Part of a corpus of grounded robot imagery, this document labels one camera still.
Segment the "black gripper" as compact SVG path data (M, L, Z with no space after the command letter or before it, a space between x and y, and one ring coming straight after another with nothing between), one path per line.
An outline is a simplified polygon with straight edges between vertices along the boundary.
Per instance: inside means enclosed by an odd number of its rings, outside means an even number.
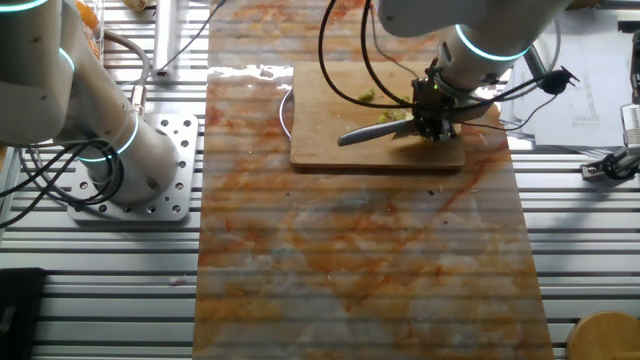
M429 77L413 80L412 90L412 114L417 121L418 134L431 142L456 138L454 124L449 121L450 110L456 105L456 100Z

